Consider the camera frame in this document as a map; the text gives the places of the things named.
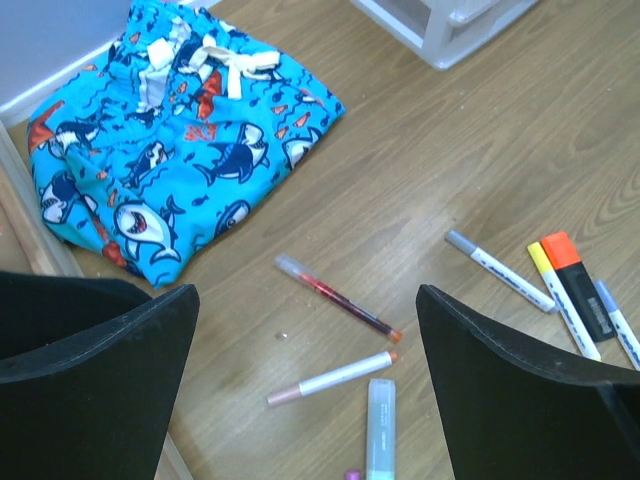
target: pink marker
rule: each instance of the pink marker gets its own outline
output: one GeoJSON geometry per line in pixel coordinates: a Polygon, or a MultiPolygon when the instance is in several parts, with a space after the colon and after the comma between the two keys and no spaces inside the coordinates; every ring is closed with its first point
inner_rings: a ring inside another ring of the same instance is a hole
{"type": "Polygon", "coordinates": [[[345,365],[331,372],[323,373],[309,380],[304,380],[297,385],[293,385],[286,390],[272,393],[267,397],[270,407],[277,407],[283,403],[291,402],[300,397],[306,397],[325,388],[348,382],[354,378],[362,377],[383,368],[390,367],[398,360],[398,354],[393,350],[378,353],[359,362],[345,365]]]}

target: red marker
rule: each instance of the red marker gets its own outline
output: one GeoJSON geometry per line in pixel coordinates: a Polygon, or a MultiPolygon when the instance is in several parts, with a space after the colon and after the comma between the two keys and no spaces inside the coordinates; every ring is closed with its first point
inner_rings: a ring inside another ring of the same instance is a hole
{"type": "Polygon", "coordinates": [[[313,288],[321,295],[327,297],[336,305],[344,308],[355,317],[362,320],[364,323],[372,328],[375,328],[378,332],[382,333],[393,343],[398,343],[402,340],[402,332],[390,327],[373,313],[368,312],[364,308],[356,305],[344,295],[336,292],[328,285],[322,283],[315,273],[309,270],[304,265],[298,263],[296,260],[288,255],[280,254],[276,257],[276,266],[285,273],[288,273],[299,282],[304,283],[308,287],[313,288]]]}

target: wooden door frame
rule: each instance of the wooden door frame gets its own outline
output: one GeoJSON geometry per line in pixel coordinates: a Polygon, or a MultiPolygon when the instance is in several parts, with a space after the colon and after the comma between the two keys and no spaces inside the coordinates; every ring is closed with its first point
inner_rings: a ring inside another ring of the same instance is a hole
{"type": "MultiPolygon", "coordinates": [[[[73,253],[42,223],[40,202],[20,154],[0,122],[0,205],[33,273],[84,276],[73,253]]],[[[165,438],[155,480],[193,480],[169,433],[165,438]]]]}

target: white marker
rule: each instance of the white marker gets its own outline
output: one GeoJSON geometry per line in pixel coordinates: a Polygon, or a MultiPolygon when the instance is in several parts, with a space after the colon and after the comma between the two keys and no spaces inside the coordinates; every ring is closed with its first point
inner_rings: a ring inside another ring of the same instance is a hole
{"type": "Polygon", "coordinates": [[[345,365],[331,372],[323,373],[309,380],[298,383],[292,387],[267,397],[270,407],[277,407],[300,397],[306,397],[313,393],[333,387],[340,383],[348,382],[354,378],[362,377],[377,370],[382,370],[393,365],[398,360],[398,354],[393,350],[378,353],[373,357],[365,358],[350,365],[345,365]]]}
{"type": "Polygon", "coordinates": [[[536,264],[536,268],[549,289],[549,293],[555,298],[556,304],[560,307],[560,314],[562,318],[564,318],[573,340],[576,342],[576,345],[578,345],[580,353],[591,360],[601,361],[602,357],[600,356],[600,352],[598,352],[596,344],[593,343],[593,340],[589,336],[584,322],[573,306],[573,303],[571,303],[571,299],[553,269],[549,257],[544,253],[542,245],[540,245],[540,242],[532,243],[527,247],[527,250],[529,250],[529,255],[531,255],[533,263],[536,264]]]}
{"type": "Polygon", "coordinates": [[[447,241],[462,253],[470,256],[489,272],[493,273],[543,312],[556,313],[558,311],[556,302],[551,298],[455,230],[449,230],[447,233],[447,241]]]}
{"type": "Polygon", "coordinates": [[[638,343],[638,339],[633,334],[633,330],[631,330],[631,327],[625,320],[624,315],[622,315],[618,304],[613,299],[613,295],[609,293],[609,289],[602,280],[598,280],[596,282],[596,290],[598,291],[598,295],[600,295],[607,312],[609,312],[609,318],[611,318],[616,332],[618,332],[618,339],[622,344],[622,348],[627,352],[629,360],[631,360],[631,363],[633,364],[633,368],[640,370],[640,344],[638,343]]]}

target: light blue marker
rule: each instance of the light blue marker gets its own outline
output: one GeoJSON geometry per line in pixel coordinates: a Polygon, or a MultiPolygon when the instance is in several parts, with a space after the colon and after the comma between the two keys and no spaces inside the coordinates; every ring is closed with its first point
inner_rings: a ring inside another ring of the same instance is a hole
{"type": "Polygon", "coordinates": [[[367,420],[367,480],[395,479],[396,384],[374,378],[369,382],[367,420]]]}
{"type": "Polygon", "coordinates": [[[497,278],[509,285],[543,312],[556,313],[558,311],[558,306],[552,298],[545,295],[516,272],[493,258],[460,233],[455,230],[449,230],[446,240],[462,253],[468,255],[472,260],[482,265],[488,272],[493,273],[497,278]]]}
{"type": "Polygon", "coordinates": [[[627,352],[633,368],[640,370],[640,343],[638,343],[638,339],[633,334],[633,330],[631,330],[627,320],[622,315],[618,304],[613,299],[613,295],[611,295],[607,285],[602,280],[596,282],[596,290],[609,313],[609,318],[611,318],[616,332],[618,332],[618,340],[620,340],[622,348],[627,352]]]}

